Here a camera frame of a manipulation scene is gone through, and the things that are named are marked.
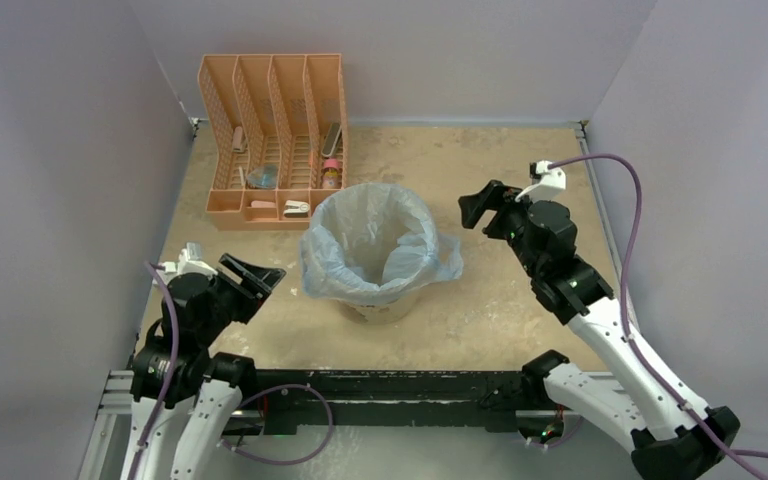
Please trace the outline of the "blue plastic trash bag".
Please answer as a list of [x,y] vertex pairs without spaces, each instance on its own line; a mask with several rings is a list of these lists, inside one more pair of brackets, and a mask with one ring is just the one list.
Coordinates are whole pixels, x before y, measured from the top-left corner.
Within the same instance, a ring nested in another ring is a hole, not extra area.
[[312,298],[383,306],[459,279],[461,242],[439,231],[414,191],[364,183],[328,196],[299,242],[301,283]]

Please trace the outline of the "beige capybara trash bin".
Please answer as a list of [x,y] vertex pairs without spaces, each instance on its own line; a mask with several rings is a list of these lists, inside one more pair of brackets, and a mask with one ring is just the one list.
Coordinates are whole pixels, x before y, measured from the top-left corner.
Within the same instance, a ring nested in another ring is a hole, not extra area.
[[403,319],[415,306],[419,293],[408,294],[386,305],[361,306],[338,301],[340,311],[350,321],[362,325],[386,325]]

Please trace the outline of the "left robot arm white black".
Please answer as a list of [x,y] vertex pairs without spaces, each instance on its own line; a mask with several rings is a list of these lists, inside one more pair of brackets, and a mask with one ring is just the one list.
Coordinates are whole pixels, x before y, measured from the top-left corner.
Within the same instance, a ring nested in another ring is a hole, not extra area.
[[177,260],[147,267],[161,316],[132,362],[124,479],[199,478],[233,411],[257,399],[253,360],[209,349],[231,323],[248,323],[286,272],[229,254],[219,263],[208,265],[189,244]]

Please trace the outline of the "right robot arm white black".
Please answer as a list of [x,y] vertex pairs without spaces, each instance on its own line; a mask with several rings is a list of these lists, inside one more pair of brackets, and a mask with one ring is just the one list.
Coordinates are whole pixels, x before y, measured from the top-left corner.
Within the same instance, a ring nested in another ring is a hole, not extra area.
[[538,302],[591,347],[622,386],[617,393],[550,350],[524,365],[521,392],[536,407],[569,407],[610,436],[644,479],[697,479],[719,463],[740,422],[711,407],[653,351],[635,326],[624,327],[621,303],[599,272],[576,252],[578,229],[567,207],[519,199],[519,189],[490,181],[459,198],[461,224],[505,241],[530,279]]

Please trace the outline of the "white stapler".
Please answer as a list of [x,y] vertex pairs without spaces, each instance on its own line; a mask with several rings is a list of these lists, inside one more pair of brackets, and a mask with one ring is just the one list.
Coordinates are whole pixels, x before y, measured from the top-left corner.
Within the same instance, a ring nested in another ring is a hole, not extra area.
[[308,218],[310,215],[310,204],[305,201],[287,200],[284,203],[282,212],[285,218]]

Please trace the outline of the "pink eraser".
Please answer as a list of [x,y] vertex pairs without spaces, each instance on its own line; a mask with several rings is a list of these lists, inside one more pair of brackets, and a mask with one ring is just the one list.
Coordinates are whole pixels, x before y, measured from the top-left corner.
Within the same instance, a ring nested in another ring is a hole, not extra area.
[[276,209],[276,203],[274,201],[265,201],[265,200],[252,200],[249,205],[250,208],[270,208],[270,209]]

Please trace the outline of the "pink cartoon bottle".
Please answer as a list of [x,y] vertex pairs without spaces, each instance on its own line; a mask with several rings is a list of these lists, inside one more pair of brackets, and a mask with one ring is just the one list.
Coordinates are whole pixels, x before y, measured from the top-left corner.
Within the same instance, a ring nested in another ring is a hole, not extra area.
[[323,162],[322,189],[339,189],[342,183],[341,162],[336,158],[327,158]]

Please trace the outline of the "pink plastic file organizer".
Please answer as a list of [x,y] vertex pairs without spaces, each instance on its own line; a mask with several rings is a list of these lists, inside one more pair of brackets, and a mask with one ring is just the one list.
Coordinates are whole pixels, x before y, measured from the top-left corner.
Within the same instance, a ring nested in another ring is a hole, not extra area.
[[[206,213],[219,230],[304,230],[315,208],[349,184],[349,132],[343,62],[338,53],[210,54],[198,71],[218,160]],[[341,162],[339,189],[322,189],[324,137],[333,122],[342,126],[336,156]],[[232,134],[243,128],[242,153],[231,148]],[[253,189],[246,175],[276,164],[279,185]],[[252,200],[274,201],[276,209],[250,208]],[[308,218],[285,218],[287,200],[310,204]]]

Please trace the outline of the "grey pen case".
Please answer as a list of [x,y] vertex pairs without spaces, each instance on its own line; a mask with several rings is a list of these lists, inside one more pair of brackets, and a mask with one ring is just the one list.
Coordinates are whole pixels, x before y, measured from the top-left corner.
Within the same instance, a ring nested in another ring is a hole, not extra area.
[[342,126],[339,122],[333,122],[324,137],[321,145],[320,155],[324,158],[334,158],[342,138]]

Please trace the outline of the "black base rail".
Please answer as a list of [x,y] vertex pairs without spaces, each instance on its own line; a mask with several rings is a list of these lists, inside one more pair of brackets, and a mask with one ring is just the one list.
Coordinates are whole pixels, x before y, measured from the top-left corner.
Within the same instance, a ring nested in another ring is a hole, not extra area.
[[301,426],[482,428],[543,443],[578,422],[518,370],[257,369],[222,433],[294,435]]

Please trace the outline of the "aluminium frame rail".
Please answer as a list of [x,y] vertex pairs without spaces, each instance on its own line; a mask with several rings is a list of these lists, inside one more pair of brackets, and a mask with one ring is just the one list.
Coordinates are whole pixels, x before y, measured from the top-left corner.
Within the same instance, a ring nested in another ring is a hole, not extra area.
[[171,408],[130,394],[133,373],[107,379],[81,479],[200,479],[221,446],[221,435],[241,403],[237,387],[207,380],[197,394]]

